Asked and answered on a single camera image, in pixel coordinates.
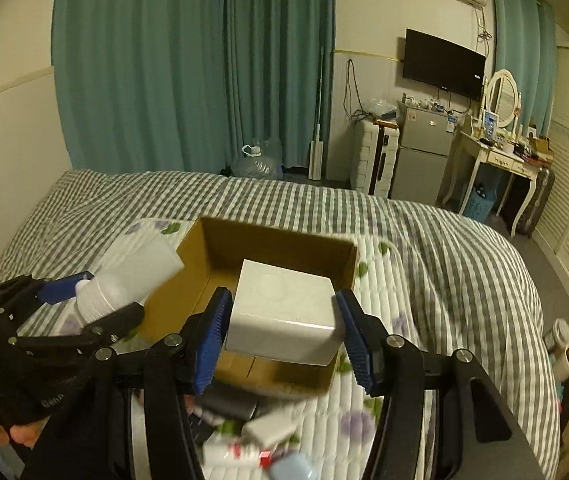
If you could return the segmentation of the left hand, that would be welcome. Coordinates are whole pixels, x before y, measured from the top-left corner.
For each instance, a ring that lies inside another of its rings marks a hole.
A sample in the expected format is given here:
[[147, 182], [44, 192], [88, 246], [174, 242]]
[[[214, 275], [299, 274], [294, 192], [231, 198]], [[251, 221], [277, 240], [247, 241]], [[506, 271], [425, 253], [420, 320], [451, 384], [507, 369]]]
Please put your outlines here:
[[34, 448], [48, 420], [49, 418], [45, 418], [27, 425], [13, 425], [9, 430], [0, 425], [0, 445], [14, 442], [27, 448]]

